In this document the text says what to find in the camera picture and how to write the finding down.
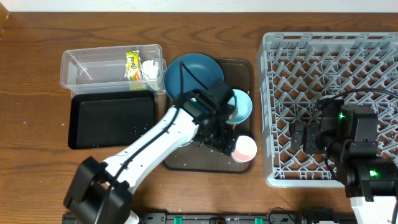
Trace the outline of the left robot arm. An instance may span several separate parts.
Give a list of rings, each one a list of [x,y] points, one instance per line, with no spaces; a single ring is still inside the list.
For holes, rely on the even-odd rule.
[[[227,124],[237,97],[193,90],[179,95],[164,117],[123,151],[98,162],[85,159],[63,201],[82,223],[139,223],[130,208],[142,181],[180,146],[198,141],[230,156],[238,136]]]

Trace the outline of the white tissue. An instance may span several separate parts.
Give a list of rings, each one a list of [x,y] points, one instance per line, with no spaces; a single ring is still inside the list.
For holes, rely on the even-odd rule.
[[[159,64],[155,60],[146,60],[142,63],[142,76],[144,80],[155,80],[159,76]]]

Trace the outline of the white pink cup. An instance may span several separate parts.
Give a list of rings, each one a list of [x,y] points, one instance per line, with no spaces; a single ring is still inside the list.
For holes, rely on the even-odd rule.
[[[257,144],[253,138],[249,136],[239,136],[231,153],[231,157],[238,163],[249,162],[255,158],[257,154]]]

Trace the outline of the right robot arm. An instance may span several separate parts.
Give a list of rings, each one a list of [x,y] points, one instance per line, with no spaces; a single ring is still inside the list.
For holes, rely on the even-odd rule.
[[[325,98],[319,123],[291,123],[291,147],[325,154],[344,185],[357,223],[397,223],[397,166],[377,155],[377,114],[370,106]]]

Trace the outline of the dark blue plate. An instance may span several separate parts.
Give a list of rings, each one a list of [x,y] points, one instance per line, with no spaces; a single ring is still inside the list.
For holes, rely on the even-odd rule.
[[[186,54],[180,56],[169,65],[164,77],[166,93],[173,101],[180,93],[180,61],[197,78],[194,79],[185,68],[182,68],[184,92],[194,89],[204,90],[203,85],[198,83],[197,80],[201,81],[207,88],[219,79],[224,80],[224,73],[220,65],[213,58],[203,54]]]

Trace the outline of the yellow green snack wrapper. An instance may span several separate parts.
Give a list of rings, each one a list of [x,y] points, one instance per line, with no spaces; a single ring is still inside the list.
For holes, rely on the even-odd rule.
[[[126,53],[126,72],[125,77],[129,81],[143,81],[142,63],[138,50]]]

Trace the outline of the light blue bowl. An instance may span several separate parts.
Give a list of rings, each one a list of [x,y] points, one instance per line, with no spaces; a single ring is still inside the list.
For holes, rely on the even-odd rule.
[[[250,96],[239,89],[233,89],[234,96],[228,101],[228,105],[234,109],[226,121],[228,124],[240,124],[249,118],[252,112],[252,100]]]

